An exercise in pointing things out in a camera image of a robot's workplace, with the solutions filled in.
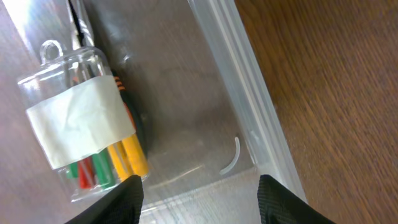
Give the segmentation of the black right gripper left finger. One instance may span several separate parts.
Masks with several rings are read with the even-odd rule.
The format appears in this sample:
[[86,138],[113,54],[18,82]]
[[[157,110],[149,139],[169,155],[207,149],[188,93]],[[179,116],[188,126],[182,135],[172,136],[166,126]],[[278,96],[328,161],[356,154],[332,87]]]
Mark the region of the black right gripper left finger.
[[137,224],[143,199],[142,180],[132,175],[67,224]]

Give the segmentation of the orange black needle-nose pliers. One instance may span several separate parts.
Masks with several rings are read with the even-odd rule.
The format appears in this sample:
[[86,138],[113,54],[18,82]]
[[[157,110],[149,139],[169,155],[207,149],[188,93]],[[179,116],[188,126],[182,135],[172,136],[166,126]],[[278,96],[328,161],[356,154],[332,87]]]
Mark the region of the orange black needle-nose pliers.
[[[88,18],[85,5],[83,1],[71,1],[66,0],[68,16],[70,20],[71,30],[72,30],[72,48],[73,50],[79,49],[80,47],[94,47],[95,40],[93,29]],[[112,76],[115,78],[116,84],[119,88],[121,98],[127,106],[127,111],[131,115],[131,121],[136,129],[137,137],[141,148],[144,152],[145,157],[148,156],[146,137],[144,133],[144,125],[140,114],[137,112],[134,106],[134,101],[132,96],[125,89],[125,85],[121,80],[120,76],[117,74],[115,69],[110,69]]]

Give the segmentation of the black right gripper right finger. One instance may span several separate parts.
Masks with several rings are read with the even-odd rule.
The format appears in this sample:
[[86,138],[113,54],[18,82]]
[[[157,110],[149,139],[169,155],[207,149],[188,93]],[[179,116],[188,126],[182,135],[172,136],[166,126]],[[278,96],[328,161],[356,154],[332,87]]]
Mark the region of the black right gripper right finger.
[[257,199],[262,224],[333,223],[271,175],[260,176]]

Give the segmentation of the clear plastic container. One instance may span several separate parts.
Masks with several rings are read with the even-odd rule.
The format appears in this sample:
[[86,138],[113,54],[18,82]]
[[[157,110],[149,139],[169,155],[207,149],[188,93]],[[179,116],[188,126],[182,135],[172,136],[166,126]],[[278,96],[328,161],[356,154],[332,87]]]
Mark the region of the clear plastic container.
[[[233,1],[85,1],[97,48],[142,120],[149,159],[141,223],[259,223],[259,178],[305,199]],[[30,127],[17,81],[39,48],[71,49],[65,1],[1,2],[1,222],[66,223],[72,202]]]

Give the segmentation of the clear case coloured screwdrivers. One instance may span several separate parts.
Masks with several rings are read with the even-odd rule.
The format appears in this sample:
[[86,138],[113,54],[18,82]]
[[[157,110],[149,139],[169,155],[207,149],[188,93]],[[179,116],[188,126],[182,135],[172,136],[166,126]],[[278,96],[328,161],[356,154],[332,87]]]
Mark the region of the clear case coloured screwdrivers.
[[122,86],[94,47],[64,51],[56,40],[40,50],[40,69],[18,81],[32,130],[71,201],[114,189],[132,175],[149,176]]

